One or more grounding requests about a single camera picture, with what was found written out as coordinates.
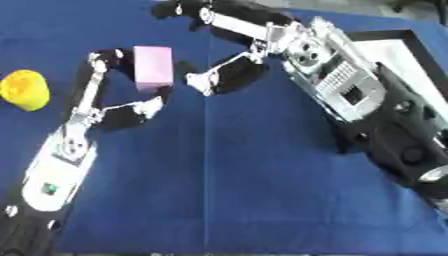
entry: pink cube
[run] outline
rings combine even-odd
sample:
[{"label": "pink cube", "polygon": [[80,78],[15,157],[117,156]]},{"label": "pink cube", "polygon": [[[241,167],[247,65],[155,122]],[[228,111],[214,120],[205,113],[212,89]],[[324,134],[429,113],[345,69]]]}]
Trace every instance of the pink cube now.
[{"label": "pink cube", "polygon": [[154,91],[173,85],[171,48],[163,46],[134,46],[135,84],[139,91]]}]

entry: yellow object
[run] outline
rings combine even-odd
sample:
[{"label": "yellow object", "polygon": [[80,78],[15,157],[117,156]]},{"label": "yellow object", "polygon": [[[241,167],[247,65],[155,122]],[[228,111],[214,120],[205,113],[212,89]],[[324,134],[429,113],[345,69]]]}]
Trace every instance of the yellow object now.
[{"label": "yellow object", "polygon": [[50,100],[45,78],[32,70],[16,70],[0,82],[0,95],[25,111],[43,108]]}]

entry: table surface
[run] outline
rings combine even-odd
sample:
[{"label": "table surface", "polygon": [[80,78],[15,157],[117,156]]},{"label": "table surface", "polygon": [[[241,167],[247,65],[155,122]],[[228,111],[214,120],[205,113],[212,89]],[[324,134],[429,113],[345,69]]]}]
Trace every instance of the table surface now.
[{"label": "table surface", "polygon": [[[0,103],[0,195],[60,121],[76,66],[97,49],[165,45],[201,70],[238,45],[157,21],[148,0],[3,0],[0,70],[42,72],[52,101],[35,113]],[[347,31],[413,29],[448,71],[448,34],[420,21],[322,15]],[[107,103],[148,97],[112,76]],[[335,154],[319,107],[272,61],[262,80],[204,99],[178,79],[144,126],[92,134],[99,157],[58,250],[71,252],[447,253],[435,211],[364,155]]]}]

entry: blue tablecloth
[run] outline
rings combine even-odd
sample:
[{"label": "blue tablecloth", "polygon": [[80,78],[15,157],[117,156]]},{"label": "blue tablecloth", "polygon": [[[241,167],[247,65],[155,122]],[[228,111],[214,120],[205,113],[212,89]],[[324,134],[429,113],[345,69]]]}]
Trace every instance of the blue tablecloth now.
[{"label": "blue tablecloth", "polygon": [[[42,72],[52,101],[25,113],[0,103],[0,198],[60,112],[92,50],[166,45],[201,70],[242,48],[157,21],[147,0],[3,0],[0,71]],[[448,34],[435,23],[317,11],[347,31],[413,29],[448,71]],[[335,154],[322,113],[273,61],[239,92],[204,99],[177,80],[144,126],[95,133],[99,157],[58,250],[74,252],[448,253],[435,211],[365,156]],[[147,97],[114,75],[108,103]]]}]

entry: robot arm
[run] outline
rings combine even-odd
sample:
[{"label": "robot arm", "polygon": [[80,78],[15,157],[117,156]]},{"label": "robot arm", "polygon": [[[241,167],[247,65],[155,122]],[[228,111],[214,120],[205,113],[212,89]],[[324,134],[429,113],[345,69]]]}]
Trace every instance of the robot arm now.
[{"label": "robot arm", "polygon": [[[196,14],[184,8],[186,2],[195,2]],[[363,149],[396,182],[448,213],[447,120],[382,63],[365,59],[340,29],[320,17],[305,27],[288,14],[246,1],[169,4],[175,10],[170,15],[161,15],[157,6],[153,14],[188,15],[195,24],[200,19],[213,34],[248,46],[247,52],[205,73],[184,72],[190,86],[205,96],[237,90],[251,80],[240,83],[238,73],[232,77],[226,69],[250,67],[241,72],[247,75],[264,58],[276,57],[292,81],[325,110],[340,151],[351,145]]]},{"label": "robot arm", "polygon": [[[97,145],[87,137],[88,131],[96,126],[121,129],[141,124],[163,107],[161,96],[124,106],[99,107],[109,70],[118,69],[133,79],[133,64],[125,63],[129,57],[126,54],[130,53],[121,49],[95,52],[81,65],[67,120],[46,139],[2,209],[0,255],[51,255],[72,200],[97,156]],[[126,120],[116,114],[124,109]]]}]

